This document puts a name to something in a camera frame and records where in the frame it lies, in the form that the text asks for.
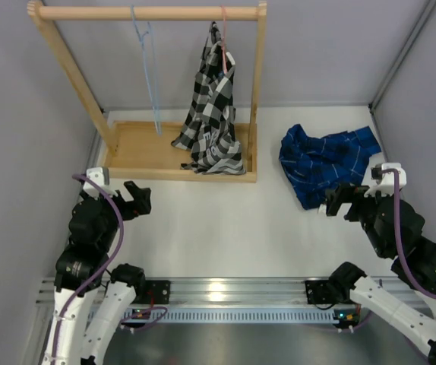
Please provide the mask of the blue plaid shirt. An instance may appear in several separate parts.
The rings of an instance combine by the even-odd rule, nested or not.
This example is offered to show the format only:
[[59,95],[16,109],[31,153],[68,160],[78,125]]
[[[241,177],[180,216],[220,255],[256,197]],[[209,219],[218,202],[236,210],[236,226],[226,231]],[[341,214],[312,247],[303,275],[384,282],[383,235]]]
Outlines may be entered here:
[[328,189],[361,185],[370,157],[380,152],[368,126],[316,138],[296,124],[281,141],[279,162],[301,206],[311,210],[325,202]]

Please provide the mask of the light blue wire hanger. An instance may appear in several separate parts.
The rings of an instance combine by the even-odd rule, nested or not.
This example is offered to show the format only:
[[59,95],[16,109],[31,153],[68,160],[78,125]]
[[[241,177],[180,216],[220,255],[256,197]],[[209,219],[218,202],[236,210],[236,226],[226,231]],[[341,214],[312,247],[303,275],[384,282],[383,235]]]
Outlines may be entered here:
[[[141,31],[139,26],[137,25],[137,16],[135,7],[133,5],[130,6],[130,14],[131,14],[131,22],[134,27],[134,31],[137,35],[138,42],[141,47],[142,55],[143,55],[143,68],[144,68],[144,77],[147,85],[147,92],[151,102],[151,109],[153,112],[153,123],[156,133],[158,135],[162,134],[162,118],[160,112],[160,92],[158,88],[158,71],[156,64],[156,51],[155,51],[155,43],[154,43],[154,34],[151,23],[148,21],[146,23],[146,30]],[[148,57],[146,51],[146,43],[150,45],[150,51],[152,56],[152,65],[148,65]]]

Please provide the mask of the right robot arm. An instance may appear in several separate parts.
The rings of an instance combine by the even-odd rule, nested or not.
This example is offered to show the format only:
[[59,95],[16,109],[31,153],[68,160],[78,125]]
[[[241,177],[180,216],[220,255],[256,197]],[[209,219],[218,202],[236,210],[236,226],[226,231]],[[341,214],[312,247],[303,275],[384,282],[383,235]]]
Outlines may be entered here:
[[367,186],[345,184],[327,190],[326,214],[335,216],[348,203],[345,220],[360,223],[376,255],[392,260],[391,271],[415,291],[433,316],[407,306],[351,262],[330,275],[329,295],[335,303],[367,307],[436,364],[436,243],[422,235],[425,219],[409,203],[379,192],[369,196],[367,190]]

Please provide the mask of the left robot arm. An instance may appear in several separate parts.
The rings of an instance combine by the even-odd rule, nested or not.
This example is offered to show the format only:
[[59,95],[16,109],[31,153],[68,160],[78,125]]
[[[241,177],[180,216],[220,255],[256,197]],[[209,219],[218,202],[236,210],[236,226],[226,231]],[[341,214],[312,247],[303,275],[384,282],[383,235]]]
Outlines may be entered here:
[[151,191],[126,181],[132,199],[120,191],[92,182],[73,207],[69,241],[55,264],[54,310],[44,364],[101,364],[115,330],[131,303],[147,293],[142,268],[120,264],[112,270],[105,297],[94,315],[91,307],[103,284],[103,275],[119,251],[124,223],[151,212]]

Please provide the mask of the black white checkered shirt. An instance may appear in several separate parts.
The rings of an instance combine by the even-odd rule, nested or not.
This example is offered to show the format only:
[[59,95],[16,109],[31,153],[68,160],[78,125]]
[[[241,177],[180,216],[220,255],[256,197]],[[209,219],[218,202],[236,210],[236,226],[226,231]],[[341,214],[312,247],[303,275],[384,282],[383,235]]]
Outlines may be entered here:
[[210,23],[188,115],[171,145],[188,151],[183,170],[196,174],[245,174],[242,144],[235,135],[235,60],[223,48],[217,22]]

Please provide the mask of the wooden clothes rack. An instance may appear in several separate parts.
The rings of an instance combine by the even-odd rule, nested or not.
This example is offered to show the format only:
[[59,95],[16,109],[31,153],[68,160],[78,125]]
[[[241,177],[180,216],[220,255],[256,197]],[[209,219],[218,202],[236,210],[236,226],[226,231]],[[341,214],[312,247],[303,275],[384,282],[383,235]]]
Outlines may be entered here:
[[[257,6],[46,6],[30,1],[27,13],[34,22],[58,63],[71,82],[81,104],[89,114],[106,149],[101,164],[115,179],[161,179],[254,183],[257,180],[257,108],[261,88],[267,4]],[[179,122],[164,122],[163,136],[151,133],[150,122],[107,122],[81,70],[62,39],[56,21],[253,21],[257,23],[251,112],[248,124],[237,126],[238,139],[245,147],[246,172],[239,176],[198,175],[180,167],[184,151],[170,145],[179,130]]]

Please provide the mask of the aluminium mounting rail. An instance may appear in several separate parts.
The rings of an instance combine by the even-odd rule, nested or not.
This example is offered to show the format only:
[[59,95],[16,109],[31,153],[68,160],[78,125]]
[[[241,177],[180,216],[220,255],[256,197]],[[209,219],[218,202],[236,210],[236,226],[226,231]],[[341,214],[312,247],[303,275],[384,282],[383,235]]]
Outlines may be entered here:
[[[304,307],[310,303],[309,281],[319,278],[154,278],[147,279],[149,298],[155,304],[170,306],[278,306]],[[374,277],[383,289],[398,300],[416,309],[427,308],[412,290],[394,277]],[[42,281],[36,296],[37,305],[49,305],[53,301],[53,278]]]

